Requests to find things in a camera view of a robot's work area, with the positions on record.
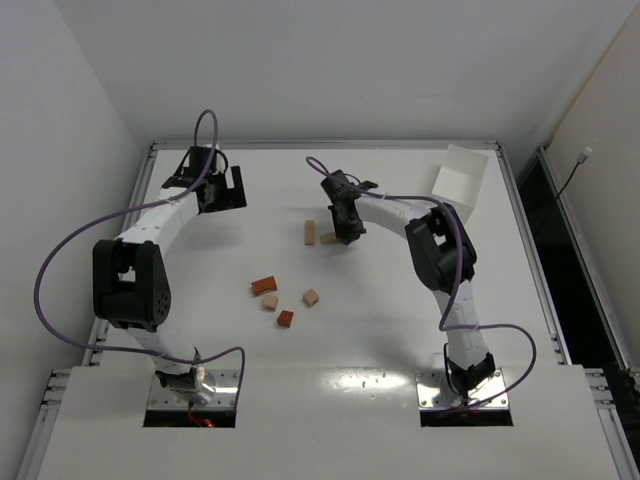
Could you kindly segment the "light long wood block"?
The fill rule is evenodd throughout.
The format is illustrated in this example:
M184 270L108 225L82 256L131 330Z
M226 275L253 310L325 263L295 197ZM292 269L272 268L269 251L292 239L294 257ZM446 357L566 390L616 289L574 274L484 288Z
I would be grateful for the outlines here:
M306 220L304 223L304 245L313 246L315 244L315 221Z
M321 244L335 244L339 242L339 239L337 238L336 234L334 232L328 232L328 233L324 233L319 237L320 243Z

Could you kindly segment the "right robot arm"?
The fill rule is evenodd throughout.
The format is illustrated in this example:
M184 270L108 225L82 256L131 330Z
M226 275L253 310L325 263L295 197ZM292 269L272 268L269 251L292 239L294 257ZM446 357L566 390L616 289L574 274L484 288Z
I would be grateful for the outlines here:
M495 372L484 341L471 281L477 253L453 206L426 207L385 197L377 185L355 185L337 170L321 181L338 241L349 245L376 224L407 241L414 271L431 291L441 312L439 330L447 336L445 371L451 390L463 399Z

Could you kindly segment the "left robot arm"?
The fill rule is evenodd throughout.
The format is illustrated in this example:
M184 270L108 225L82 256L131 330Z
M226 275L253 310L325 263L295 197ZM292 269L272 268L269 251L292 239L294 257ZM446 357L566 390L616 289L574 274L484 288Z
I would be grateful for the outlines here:
M239 167L218 147L192 146L161 185L151 207L114 240L92 251L96 316L152 353L160 385L190 406L215 395L215 378L196 347L169 321L172 293L163 256L180 231L202 214L247 204Z

